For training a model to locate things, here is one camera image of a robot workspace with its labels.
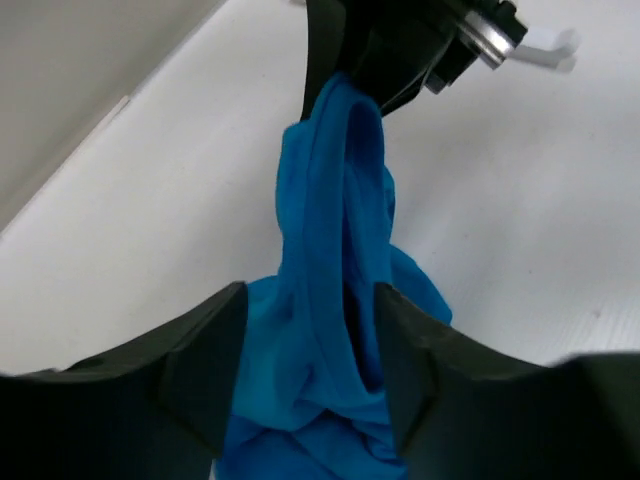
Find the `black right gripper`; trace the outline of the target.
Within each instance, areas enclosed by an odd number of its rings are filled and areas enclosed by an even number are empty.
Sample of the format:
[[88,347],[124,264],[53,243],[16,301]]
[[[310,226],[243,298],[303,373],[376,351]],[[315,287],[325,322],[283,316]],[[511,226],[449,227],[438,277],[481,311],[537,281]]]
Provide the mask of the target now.
[[477,60],[498,68],[528,32],[511,1],[309,0],[305,5],[302,120],[310,117],[337,65],[387,115],[424,89],[439,94]]

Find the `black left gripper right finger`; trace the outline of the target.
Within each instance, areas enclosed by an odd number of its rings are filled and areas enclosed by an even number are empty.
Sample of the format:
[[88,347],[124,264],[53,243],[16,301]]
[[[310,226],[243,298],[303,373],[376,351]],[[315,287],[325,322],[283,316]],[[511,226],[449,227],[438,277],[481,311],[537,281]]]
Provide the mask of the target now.
[[375,326],[396,451],[412,479],[635,479],[639,357],[552,366],[499,353],[387,284]]

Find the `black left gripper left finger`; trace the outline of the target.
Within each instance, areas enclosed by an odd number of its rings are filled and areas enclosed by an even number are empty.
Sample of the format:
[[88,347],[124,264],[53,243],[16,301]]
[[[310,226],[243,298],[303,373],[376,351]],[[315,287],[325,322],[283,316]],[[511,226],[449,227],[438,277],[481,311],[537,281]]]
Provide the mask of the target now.
[[246,331],[234,282],[65,370],[1,379],[5,479],[206,479],[224,448]]

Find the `blue t shirt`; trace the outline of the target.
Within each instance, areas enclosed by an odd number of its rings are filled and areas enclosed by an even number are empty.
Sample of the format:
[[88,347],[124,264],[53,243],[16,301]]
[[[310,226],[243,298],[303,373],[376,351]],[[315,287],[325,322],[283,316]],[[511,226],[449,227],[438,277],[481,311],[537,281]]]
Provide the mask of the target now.
[[343,74],[283,136],[276,275],[252,282],[219,479],[403,479],[385,402],[374,286],[436,319],[452,312],[391,244],[381,113]]

